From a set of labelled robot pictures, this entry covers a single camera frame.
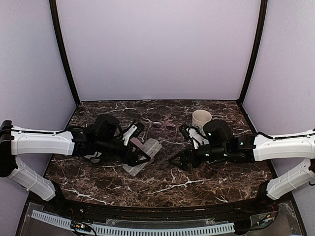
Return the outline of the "grey glasses case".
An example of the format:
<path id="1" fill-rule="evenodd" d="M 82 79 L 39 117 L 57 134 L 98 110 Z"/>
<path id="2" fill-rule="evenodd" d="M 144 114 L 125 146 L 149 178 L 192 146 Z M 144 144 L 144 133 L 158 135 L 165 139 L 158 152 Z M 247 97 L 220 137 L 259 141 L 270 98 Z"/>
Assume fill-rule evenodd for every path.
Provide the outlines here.
<path id="1" fill-rule="evenodd" d="M 140 156 L 136 159 L 137 164 L 135 166 L 123 165 L 123 169 L 132 177 L 135 177 L 140 173 L 147 165 L 153 163 L 155 155 L 161 150 L 161 143 L 153 138 L 149 138 L 144 144 L 137 138 L 130 140 L 137 148 L 140 148 Z"/>

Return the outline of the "pink glasses case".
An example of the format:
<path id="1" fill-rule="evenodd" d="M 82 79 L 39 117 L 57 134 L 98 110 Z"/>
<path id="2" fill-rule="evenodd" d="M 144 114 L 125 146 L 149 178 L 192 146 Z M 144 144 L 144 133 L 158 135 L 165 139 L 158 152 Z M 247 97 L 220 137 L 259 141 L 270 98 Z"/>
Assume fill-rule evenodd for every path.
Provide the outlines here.
<path id="1" fill-rule="evenodd" d="M 130 140 L 133 144 L 135 144 L 137 147 L 142 149 L 147 155 L 150 156 L 151 160 L 146 163 L 146 166 L 152 164 L 154 162 L 154 148 L 153 148 L 153 143 L 151 141 L 147 141 L 146 143 L 142 143 L 139 139 L 137 138 L 132 138 Z"/>

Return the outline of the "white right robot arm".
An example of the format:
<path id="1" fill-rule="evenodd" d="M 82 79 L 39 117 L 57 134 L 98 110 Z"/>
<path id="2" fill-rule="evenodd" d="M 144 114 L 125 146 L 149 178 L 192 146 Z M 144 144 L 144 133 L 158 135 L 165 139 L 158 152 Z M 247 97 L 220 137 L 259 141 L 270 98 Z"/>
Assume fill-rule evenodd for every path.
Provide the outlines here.
<path id="1" fill-rule="evenodd" d="M 315 131 L 269 136 L 262 132 L 234 136 L 224 120 L 207 122 L 202 131 L 183 124 L 179 128 L 186 140 L 192 141 L 187 148 L 169 163 L 183 171 L 197 168 L 202 162 L 254 163 L 271 159 L 302 158 L 303 161 L 282 176 L 268 180 L 259 187 L 257 198 L 251 203 L 255 213 L 262 213 L 275 201 L 315 178 Z"/>

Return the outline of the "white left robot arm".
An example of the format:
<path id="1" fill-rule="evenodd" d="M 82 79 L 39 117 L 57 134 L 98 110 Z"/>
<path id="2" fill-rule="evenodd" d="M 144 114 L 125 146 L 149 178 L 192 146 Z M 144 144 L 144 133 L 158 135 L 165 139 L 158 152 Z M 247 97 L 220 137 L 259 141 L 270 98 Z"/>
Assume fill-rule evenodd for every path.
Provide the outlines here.
<path id="1" fill-rule="evenodd" d="M 70 126 L 61 131 L 31 130 L 5 120 L 0 126 L 0 176 L 11 179 L 33 192 L 58 214 L 69 211 L 69 202 L 58 184 L 44 179 L 28 167 L 21 154 L 59 154 L 96 160 L 105 154 L 121 158 L 124 164 L 137 166 L 151 160 L 150 156 L 131 142 L 144 129 L 133 122 L 122 129 L 120 121 L 109 114 L 99 115 L 87 127 Z"/>

